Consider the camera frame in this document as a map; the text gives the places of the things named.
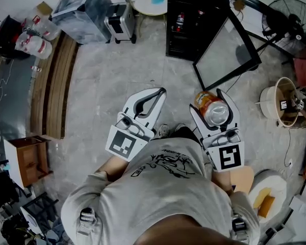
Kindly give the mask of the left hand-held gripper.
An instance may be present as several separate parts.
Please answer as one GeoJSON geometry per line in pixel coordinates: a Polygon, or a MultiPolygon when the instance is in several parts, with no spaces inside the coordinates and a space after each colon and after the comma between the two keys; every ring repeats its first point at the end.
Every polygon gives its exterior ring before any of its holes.
{"type": "Polygon", "coordinates": [[[154,138],[153,128],[166,100],[166,89],[154,87],[131,95],[110,128],[106,151],[130,162],[154,138]],[[146,114],[144,104],[154,99],[146,114]]]}

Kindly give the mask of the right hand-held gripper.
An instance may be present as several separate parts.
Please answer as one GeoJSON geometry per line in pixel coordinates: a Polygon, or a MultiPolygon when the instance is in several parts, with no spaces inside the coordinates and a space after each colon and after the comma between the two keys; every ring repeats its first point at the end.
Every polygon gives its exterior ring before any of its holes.
{"type": "Polygon", "coordinates": [[[229,116],[220,127],[210,127],[200,111],[189,105],[191,116],[203,137],[202,145],[215,172],[225,172],[244,166],[244,141],[241,140],[239,110],[234,101],[221,89],[217,96],[228,106],[229,116]]]}

